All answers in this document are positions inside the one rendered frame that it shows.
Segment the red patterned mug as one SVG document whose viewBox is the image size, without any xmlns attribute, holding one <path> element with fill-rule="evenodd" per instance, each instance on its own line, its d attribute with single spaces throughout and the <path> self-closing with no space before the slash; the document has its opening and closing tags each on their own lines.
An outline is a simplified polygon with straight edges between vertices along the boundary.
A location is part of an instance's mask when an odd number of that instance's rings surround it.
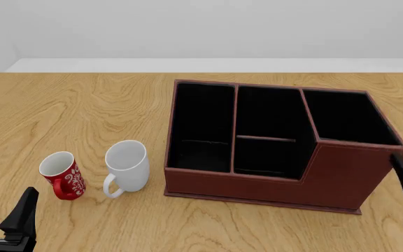
<svg viewBox="0 0 403 252">
<path fill-rule="evenodd" d="M 72 201 L 86 191 L 86 184 L 72 153 L 60 151 L 46 157 L 39 173 L 52 186 L 58 199 Z"/>
</svg>

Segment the white mug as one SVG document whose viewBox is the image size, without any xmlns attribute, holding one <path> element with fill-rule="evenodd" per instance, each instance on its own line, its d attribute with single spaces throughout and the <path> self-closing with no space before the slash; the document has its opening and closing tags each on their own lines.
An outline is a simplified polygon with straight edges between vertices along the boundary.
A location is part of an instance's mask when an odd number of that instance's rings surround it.
<svg viewBox="0 0 403 252">
<path fill-rule="evenodd" d="M 111 146 L 105 154 L 108 176 L 103 191 L 112 199 L 124 192 L 141 190 L 150 176 L 146 147 L 136 140 L 124 140 Z"/>
</svg>

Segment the red-brown desk caddy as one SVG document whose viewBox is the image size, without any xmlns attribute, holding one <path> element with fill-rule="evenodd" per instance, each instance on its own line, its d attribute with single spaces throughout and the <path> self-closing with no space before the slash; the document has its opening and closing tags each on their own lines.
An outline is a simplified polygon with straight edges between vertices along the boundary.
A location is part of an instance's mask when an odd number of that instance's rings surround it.
<svg viewBox="0 0 403 252">
<path fill-rule="evenodd" d="M 394 154 L 365 91 L 176 80 L 164 193 L 359 214 Z"/>
</svg>

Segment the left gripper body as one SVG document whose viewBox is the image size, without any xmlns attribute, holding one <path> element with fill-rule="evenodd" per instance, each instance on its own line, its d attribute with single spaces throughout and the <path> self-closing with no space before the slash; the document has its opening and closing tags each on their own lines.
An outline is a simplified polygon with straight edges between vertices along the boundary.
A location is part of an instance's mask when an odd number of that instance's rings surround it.
<svg viewBox="0 0 403 252">
<path fill-rule="evenodd" d="M 15 241 L 0 239 L 0 252 L 33 252 L 35 245 L 36 240 L 31 237 L 22 237 Z"/>
</svg>

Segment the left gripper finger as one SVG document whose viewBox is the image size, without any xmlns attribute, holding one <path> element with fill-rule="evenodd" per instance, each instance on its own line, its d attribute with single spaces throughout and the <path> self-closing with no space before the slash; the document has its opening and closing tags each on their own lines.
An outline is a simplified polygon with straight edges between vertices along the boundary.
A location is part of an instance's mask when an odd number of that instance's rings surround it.
<svg viewBox="0 0 403 252">
<path fill-rule="evenodd" d="M 5 235 L 22 235 L 36 238 L 36 205 L 39 192 L 34 187 L 28 187 L 22 194 L 14 209 L 0 224 L 0 230 Z"/>
</svg>

